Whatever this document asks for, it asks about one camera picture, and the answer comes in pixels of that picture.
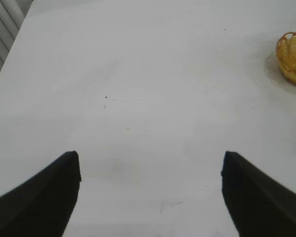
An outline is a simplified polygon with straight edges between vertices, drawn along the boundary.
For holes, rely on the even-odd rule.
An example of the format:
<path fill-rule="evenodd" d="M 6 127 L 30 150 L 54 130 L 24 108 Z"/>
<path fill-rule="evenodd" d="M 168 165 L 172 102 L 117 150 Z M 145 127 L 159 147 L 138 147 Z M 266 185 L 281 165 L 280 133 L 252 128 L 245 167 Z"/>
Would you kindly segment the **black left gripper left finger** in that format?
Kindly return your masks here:
<path fill-rule="evenodd" d="M 0 237 L 61 237 L 80 182 L 78 154 L 70 151 L 0 196 Z"/>

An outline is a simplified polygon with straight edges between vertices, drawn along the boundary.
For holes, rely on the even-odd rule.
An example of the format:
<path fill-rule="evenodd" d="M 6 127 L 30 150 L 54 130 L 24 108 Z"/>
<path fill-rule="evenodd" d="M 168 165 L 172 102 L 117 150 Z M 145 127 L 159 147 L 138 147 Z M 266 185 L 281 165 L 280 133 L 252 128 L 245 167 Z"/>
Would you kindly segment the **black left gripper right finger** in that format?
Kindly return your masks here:
<path fill-rule="evenodd" d="M 296 193 L 227 151 L 222 196 L 241 237 L 296 237 Z"/>

